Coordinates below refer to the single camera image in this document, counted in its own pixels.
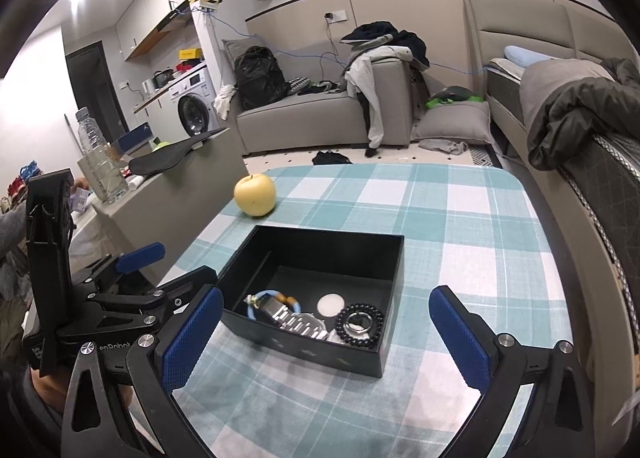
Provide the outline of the left hand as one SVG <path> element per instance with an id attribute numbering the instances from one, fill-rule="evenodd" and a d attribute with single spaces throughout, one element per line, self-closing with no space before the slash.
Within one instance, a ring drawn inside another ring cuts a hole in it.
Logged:
<path id="1" fill-rule="evenodd" d="M 32 386 L 39 397 L 59 414 L 64 412 L 67 390 L 70 386 L 70 375 L 67 369 L 59 369 L 42 376 L 39 370 L 29 369 Z"/>

